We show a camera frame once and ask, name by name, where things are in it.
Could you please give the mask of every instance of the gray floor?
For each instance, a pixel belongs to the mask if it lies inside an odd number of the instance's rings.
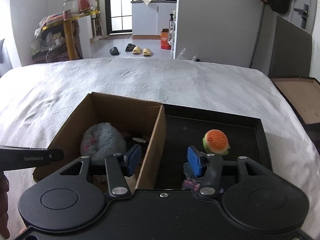
[[[135,44],[141,48],[141,54],[134,55],[132,52],[125,52],[125,48],[128,43]],[[93,41],[91,43],[92,57],[112,57],[110,55],[110,49],[112,47],[117,47],[120,55],[118,57],[143,57],[142,50],[148,48],[151,50],[152,55],[150,57],[155,58],[171,58],[170,50],[160,48],[160,40],[132,40],[132,38],[127,39],[112,39],[112,40],[100,40]]]

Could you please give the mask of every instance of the white blanket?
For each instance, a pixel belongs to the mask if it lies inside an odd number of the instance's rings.
[[[288,103],[258,70],[140,57],[16,68],[0,79],[0,144],[47,147],[92,91],[262,119],[273,170],[307,194],[310,211],[303,230],[320,239],[319,154]],[[22,227],[17,202],[33,183],[31,172],[6,172],[12,236]]]

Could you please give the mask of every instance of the yellow table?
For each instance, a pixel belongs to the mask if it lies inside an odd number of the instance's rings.
[[[66,45],[68,50],[68,55],[70,60],[78,59],[77,51],[76,51],[76,45],[75,45],[75,37],[73,36],[73,29],[72,29],[72,21],[75,21],[79,18],[99,14],[100,11],[92,11],[90,13],[84,13],[84,14],[78,14],[76,16],[73,16],[69,19],[60,20],[54,23],[50,23],[48,25],[45,25],[41,28],[42,31],[59,24],[63,24],[63,30],[64,30],[64,36],[66,39]]]

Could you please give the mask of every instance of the plush toy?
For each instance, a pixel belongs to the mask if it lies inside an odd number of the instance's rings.
[[[220,130],[210,130],[202,139],[203,147],[206,153],[217,155],[227,155],[230,145],[227,136]]]
[[[110,154],[126,152],[124,138],[110,123],[90,127],[81,141],[81,156],[88,155],[93,162],[104,160]]]

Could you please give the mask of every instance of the orange hamburger toy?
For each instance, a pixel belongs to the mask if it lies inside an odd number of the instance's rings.
[[[227,136],[220,130],[208,131],[202,139],[203,147],[206,153],[217,155],[227,155],[230,145]]]

